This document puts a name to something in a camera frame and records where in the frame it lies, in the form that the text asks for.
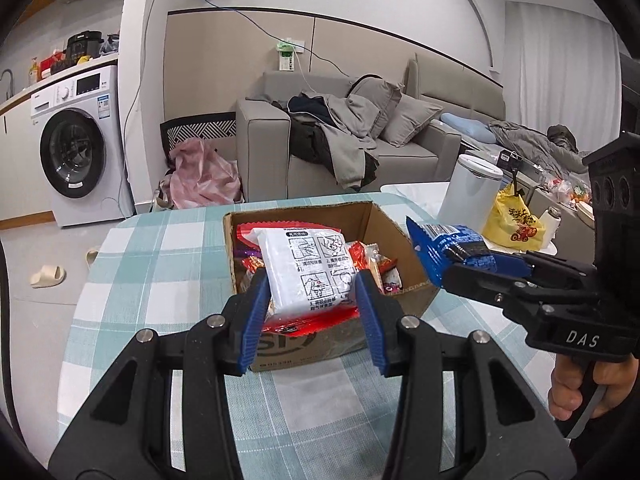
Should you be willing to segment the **right hand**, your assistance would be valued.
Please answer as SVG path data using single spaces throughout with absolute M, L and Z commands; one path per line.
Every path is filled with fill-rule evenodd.
M 638 375 L 639 361 L 634 356 L 621 363 L 597 362 L 593 381 L 605 386 L 606 391 L 591 417 L 596 418 L 617 408 L 629 396 Z M 559 420 L 567 420 L 582 405 L 579 391 L 584 379 L 582 368 L 568 356 L 557 356 L 548 392 L 550 414 Z

